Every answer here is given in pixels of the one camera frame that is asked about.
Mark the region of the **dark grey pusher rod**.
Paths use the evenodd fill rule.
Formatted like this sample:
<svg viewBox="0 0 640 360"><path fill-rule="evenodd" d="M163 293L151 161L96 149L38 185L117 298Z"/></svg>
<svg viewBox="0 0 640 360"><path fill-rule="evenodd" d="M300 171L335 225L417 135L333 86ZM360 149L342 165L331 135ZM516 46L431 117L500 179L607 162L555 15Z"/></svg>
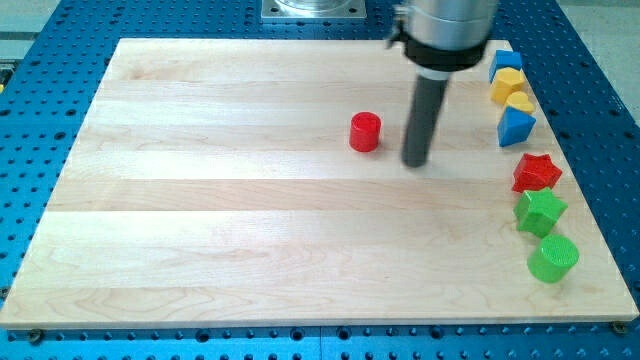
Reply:
<svg viewBox="0 0 640 360"><path fill-rule="evenodd" d="M427 162L447 85L447 80L417 77L401 152L408 167Z"/></svg>

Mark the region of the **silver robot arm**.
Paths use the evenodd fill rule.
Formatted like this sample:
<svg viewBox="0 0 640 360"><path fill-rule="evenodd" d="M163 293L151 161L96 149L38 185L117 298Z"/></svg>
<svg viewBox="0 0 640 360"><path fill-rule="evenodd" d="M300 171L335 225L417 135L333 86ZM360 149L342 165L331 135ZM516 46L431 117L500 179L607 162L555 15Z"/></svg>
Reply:
<svg viewBox="0 0 640 360"><path fill-rule="evenodd" d="M496 9L494 0L408 0L394 8L387 45L400 43L417 74L401 151L404 165L426 164L449 79L483 58Z"/></svg>

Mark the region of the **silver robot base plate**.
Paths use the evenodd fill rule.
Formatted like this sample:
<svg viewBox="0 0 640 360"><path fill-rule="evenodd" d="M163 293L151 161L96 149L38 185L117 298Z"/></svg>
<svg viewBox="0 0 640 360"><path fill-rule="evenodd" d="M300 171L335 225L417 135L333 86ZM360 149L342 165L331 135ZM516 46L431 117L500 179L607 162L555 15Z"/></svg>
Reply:
<svg viewBox="0 0 640 360"><path fill-rule="evenodd" d="M366 18L365 0L262 0L261 18L349 19Z"/></svg>

